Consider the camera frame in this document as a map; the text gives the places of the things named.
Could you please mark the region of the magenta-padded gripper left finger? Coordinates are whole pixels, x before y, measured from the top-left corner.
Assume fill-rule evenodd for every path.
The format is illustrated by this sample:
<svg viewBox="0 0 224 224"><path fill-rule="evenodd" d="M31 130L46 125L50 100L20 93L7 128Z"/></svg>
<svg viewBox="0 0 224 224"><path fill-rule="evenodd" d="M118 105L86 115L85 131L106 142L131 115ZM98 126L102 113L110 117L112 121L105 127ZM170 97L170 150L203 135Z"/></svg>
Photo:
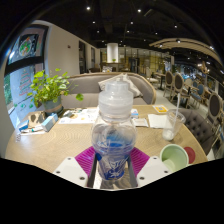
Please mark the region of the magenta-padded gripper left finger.
<svg viewBox="0 0 224 224"><path fill-rule="evenodd" d="M81 187L93 187L97 159L93 147L75 157L66 157L54 174Z"/></svg>

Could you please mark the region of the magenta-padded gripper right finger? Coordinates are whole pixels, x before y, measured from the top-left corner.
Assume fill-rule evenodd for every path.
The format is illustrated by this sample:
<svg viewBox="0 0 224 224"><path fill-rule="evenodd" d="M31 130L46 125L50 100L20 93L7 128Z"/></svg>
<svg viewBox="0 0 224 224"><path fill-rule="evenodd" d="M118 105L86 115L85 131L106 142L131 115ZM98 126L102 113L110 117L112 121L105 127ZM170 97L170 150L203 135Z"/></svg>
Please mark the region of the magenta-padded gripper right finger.
<svg viewBox="0 0 224 224"><path fill-rule="evenodd" d="M138 148L130 153L128 170L132 187L143 187L170 174L159 157L148 156Z"/></svg>

